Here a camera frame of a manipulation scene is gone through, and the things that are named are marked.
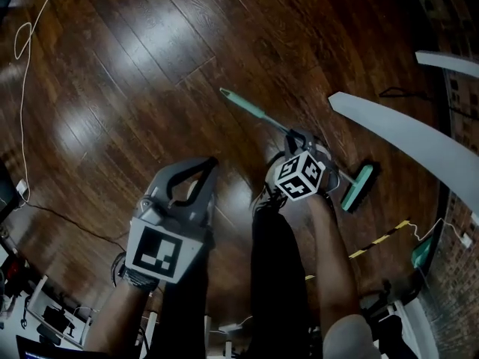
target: hardwood floorboard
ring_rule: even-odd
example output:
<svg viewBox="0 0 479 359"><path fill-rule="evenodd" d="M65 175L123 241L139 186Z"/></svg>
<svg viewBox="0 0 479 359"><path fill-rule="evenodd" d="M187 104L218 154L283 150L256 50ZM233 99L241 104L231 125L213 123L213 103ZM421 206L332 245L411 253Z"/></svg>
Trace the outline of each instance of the hardwood floorboard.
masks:
<svg viewBox="0 0 479 359"><path fill-rule="evenodd" d="M19 102L26 54L15 60L13 39L43 2L13 0L0 32L0 155L14 181L25 176ZM430 94L413 37L401 0L51 0L32 39L25 86L31 203L117 238L160 168L215 156L220 171L207 311L217 324L238 322L250 314L249 205L283 139L219 88L318 135L351 174L365 159L380 163L382 173L359 209L338 210L351 254L406 218L429 230L436 214L437 180L334 113L327 100L342 90L436 126L431 102L378 97L391 86ZM342 183L336 203L346 190ZM309 214L301 203L287 204L284 214L303 266L314 274ZM40 273L84 305L102 306L118 246L28 206L7 225ZM127 236L118 241L126 247ZM416 245L405 228L353 260L359 292L380 289L384 278L404 282ZM317 311L314 283L308 292ZM160 293L153 298L151 305L161 303Z"/></svg>

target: brick wall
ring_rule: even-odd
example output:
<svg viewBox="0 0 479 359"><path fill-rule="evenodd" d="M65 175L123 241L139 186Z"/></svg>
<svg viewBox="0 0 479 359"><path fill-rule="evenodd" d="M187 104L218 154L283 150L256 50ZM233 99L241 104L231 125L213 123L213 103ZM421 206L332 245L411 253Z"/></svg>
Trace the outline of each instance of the brick wall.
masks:
<svg viewBox="0 0 479 359"><path fill-rule="evenodd" d="M442 52L479 60L479 36L464 0L419 1ZM451 136L477 154L479 79L446 70L444 74L449 106L456 110L451 111ZM479 353L479 227L455 194L448 199L446 221L460 234L468 233L473 244L466 249L445 226L419 298L441 358L474 358Z"/></svg>

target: black pants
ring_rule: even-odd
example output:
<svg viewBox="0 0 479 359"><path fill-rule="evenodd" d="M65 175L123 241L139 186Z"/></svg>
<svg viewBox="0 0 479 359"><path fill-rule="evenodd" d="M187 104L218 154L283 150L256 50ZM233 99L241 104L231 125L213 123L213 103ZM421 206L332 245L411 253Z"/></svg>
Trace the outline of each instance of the black pants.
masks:
<svg viewBox="0 0 479 359"><path fill-rule="evenodd" d="M205 252L178 284L166 286L148 359L205 358L207 262ZM259 210L253 220L251 314L249 358L308 357L305 270L290 225L271 209Z"/></svg>

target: fiducial marker cube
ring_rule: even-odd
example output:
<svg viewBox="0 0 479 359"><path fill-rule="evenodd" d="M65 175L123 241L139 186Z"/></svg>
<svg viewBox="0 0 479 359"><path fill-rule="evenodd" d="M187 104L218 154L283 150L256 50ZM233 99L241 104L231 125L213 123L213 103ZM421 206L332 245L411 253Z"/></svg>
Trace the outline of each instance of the fiducial marker cube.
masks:
<svg viewBox="0 0 479 359"><path fill-rule="evenodd" d="M317 193L325 169L305 151L276 168L275 184L291 200L301 200Z"/></svg>

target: forearm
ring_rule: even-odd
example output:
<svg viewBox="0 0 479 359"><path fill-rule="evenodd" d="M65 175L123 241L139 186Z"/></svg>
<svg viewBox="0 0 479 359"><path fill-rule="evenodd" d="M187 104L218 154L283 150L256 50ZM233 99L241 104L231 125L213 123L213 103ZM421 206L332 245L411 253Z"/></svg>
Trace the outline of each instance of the forearm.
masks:
<svg viewBox="0 0 479 359"><path fill-rule="evenodd" d="M135 344L149 292L122 280L91 326L85 350L124 356Z"/></svg>
<svg viewBox="0 0 479 359"><path fill-rule="evenodd" d="M339 319L360 313L353 268L336 219L324 199L308 198L316 241L317 288L323 336Z"/></svg>

